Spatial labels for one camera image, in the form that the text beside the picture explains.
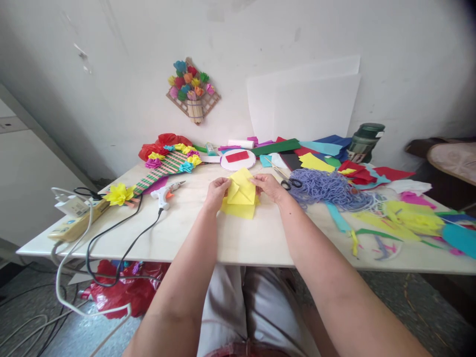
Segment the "green bottle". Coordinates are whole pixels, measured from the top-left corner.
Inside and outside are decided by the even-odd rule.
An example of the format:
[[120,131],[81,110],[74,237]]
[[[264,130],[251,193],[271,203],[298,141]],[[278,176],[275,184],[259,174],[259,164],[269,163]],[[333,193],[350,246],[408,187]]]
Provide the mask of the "green bottle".
[[362,124],[352,137],[347,149],[349,160],[359,163],[369,163],[372,160],[372,149],[383,136],[385,125],[377,123]]

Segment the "white tabletop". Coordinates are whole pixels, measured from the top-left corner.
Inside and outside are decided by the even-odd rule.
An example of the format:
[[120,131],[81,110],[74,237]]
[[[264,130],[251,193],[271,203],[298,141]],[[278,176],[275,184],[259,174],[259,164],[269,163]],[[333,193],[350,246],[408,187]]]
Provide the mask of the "white tabletop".
[[[122,175],[113,184],[123,182],[126,186],[140,181],[149,170],[143,163],[138,164]],[[258,161],[250,169],[251,173],[274,174],[271,168],[263,168]],[[171,207],[164,211],[159,222],[144,234],[127,256],[127,260],[135,261],[172,261],[181,244],[185,240],[198,211],[202,207],[207,193],[208,184],[217,177],[227,177],[231,172],[222,169],[219,164],[200,165],[191,174],[170,176],[168,183],[186,180],[186,183],[174,192],[170,199]],[[393,190],[379,189],[389,199],[396,199]],[[433,202],[437,211],[446,211],[446,207]],[[88,241],[98,233],[134,213],[128,206],[113,206],[105,212],[92,226],[86,238],[73,253],[74,257],[84,258]],[[131,242],[157,218],[158,203],[150,195],[145,195],[140,212],[130,221],[112,230],[98,239],[92,249],[93,258],[121,259]],[[352,240],[337,230],[327,207],[322,204],[309,206],[309,217],[329,237],[341,253],[357,269],[381,271],[408,271],[448,274],[476,274],[476,260],[468,256],[454,256],[448,246],[427,238],[432,244],[445,247],[437,249],[421,242],[405,241],[402,250],[394,258],[386,261],[375,260],[378,245],[373,235],[359,235],[361,247],[358,258],[352,256]],[[355,231],[361,228],[378,230],[368,225],[351,213],[342,214]],[[49,256],[55,242],[47,236],[60,222],[32,239],[18,250],[18,254],[32,256]],[[261,196],[261,205],[257,206],[253,220],[218,214],[218,260],[226,264],[293,266],[289,255],[283,226],[277,206],[266,195]],[[385,244],[392,246],[394,240],[382,238]],[[58,248],[60,255],[65,255],[71,244],[63,244]]]

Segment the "glue gun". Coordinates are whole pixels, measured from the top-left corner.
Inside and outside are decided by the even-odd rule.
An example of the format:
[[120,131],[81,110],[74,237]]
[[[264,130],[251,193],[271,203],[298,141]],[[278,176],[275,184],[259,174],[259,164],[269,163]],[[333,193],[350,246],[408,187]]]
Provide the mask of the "glue gun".
[[166,187],[159,188],[156,191],[152,191],[150,195],[153,198],[158,198],[159,199],[159,209],[162,208],[164,211],[167,211],[170,207],[170,204],[167,202],[167,195],[173,191],[175,191],[177,188],[182,186],[185,183],[185,181],[180,181],[176,182],[174,184],[171,184]]

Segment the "scissors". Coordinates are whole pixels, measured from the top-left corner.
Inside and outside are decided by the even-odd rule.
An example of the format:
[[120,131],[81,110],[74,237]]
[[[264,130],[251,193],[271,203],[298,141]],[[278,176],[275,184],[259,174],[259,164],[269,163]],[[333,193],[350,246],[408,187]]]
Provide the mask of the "scissors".
[[274,171],[279,175],[281,176],[281,178],[283,179],[281,181],[281,186],[284,187],[284,189],[286,191],[290,191],[291,190],[291,186],[294,186],[296,188],[301,188],[302,187],[302,182],[299,181],[298,179],[295,179],[295,178],[290,178],[288,176],[286,176],[286,174],[284,172],[282,172],[280,169],[278,169],[278,167],[273,164],[271,161],[269,161],[269,159],[267,157],[265,157],[266,160],[268,160],[268,162],[271,164],[271,166],[273,167]]

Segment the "floor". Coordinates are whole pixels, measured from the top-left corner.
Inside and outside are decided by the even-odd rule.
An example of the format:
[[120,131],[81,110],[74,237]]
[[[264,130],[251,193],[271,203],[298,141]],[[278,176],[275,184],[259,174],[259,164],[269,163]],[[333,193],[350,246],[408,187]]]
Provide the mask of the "floor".
[[[33,264],[34,269],[43,269]],[[300,279],[297,271],[293,272],[297,279],[298,299],[302,303],[312,303],[309,291]],[[406,273],[361,272],[373,291],[398,316],[406,327],[421,341],[434,357],[445,356],[474,356],[476,329],[468,324],[419,274],[410,274],[408,297],[421,318],[412,310],[404,295],[407,281]],[[62,283],[66,288],[68,301],[73,301],[76,286],[68,286],[69,276],[63,276]],[[6,297],[0,302],[0,345],[5,338],[28,319],[45,314],[50,319],[60,315],[61,305],[56,301],[54,293],[55,275],[40,273],[31,269],[23,270],[13,280],[0,289],[0,296]],[[43,286],[8,302],[10,298],[22,292]],[[79,284],[78,289],[88,286]],[[83,300],[77,299],[78,305]],[[87,302],[82,308],[84,312],[96,311],[93,302]],[[26,325],[24,329],[5,345],[0,347],[0,356],[6,356],[17,344],[44,322],[40,319]],[[75,356],[87,357],[99,343],[117,325],[117,320],[107,320],[99,316],[94,318],[81,317],[75,313],[68,316],[58,334],[44,349],[42,356]],[[137,329],[140,319],[131,318],[127,321],[102,347],[97,356],[120,356],[128,341]],[[47,340],[49,327],[26,356],[37,356]],[[34,341],[31,339],[24,347],[18,349],[12,356],[22,356]]]

